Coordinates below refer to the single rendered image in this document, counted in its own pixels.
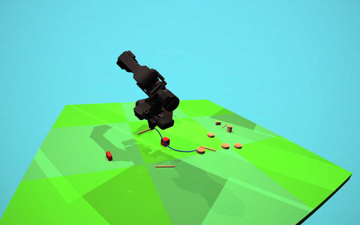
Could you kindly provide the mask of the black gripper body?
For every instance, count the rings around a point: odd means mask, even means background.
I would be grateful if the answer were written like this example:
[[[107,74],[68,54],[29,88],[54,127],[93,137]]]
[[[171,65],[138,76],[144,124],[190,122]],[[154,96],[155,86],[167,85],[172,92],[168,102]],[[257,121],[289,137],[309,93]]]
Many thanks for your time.
[[[168,115],[164,116],[162,114],[162,112],[164,112],[164,110],[162,109],[162,105],[159,104],[158,101],[154,101],[151,98],[145,98],[148,100],[149,104],[154,104],[154,121],[156,121],[156,125],[161,129],[161,130],[165,130],[168,129],[169,127],[174,126],[174,120],[171,119],[171,117],[169,117]],[[144,103],[145,99],[142,100],[138,100],[135,104],[135,106]]]

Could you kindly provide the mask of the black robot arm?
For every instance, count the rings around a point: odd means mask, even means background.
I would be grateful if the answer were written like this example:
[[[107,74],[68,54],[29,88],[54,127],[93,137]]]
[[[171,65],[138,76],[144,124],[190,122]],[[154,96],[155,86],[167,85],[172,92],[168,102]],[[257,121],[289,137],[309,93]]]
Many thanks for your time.
[[[119,57],[116,64],[126,72],[133,73],[133,78],[137,81],[136,85],[144,91],[154,101],[158,101],[164,109],[168,112],[174,111],[179,105],[179,98],[171,91],[166,89],[167,84],[164,77],[155,69],[150,69],[147,66],[141,66],[135,59],[135,55],[130,51],[124,51]],[[161,81],[159,81],[161,79]],[[148,120],[154,116],[154,104],[149,104],[145,99],[134,107],[134,114],[140,120]]]

